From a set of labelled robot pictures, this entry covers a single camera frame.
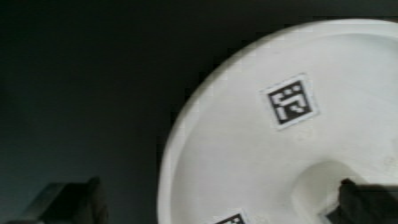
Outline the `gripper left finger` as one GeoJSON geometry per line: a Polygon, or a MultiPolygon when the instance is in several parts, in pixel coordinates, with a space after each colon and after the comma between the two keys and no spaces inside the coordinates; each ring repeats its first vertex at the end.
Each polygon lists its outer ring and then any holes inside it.
{"type": "Polygon", "coordinates": [[[22,216],[8,224],[109,224],[102,179],[54,182],[41,190],[22,216]]]}

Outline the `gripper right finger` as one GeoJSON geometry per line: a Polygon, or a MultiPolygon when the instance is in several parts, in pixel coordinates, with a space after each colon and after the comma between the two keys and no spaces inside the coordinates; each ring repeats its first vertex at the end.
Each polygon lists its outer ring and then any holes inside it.
{"type": "Polygon", "coordinates": [[[342,181],[338,207],[326,215],[331,224],[398,224],[398,185],[342,181]]]}

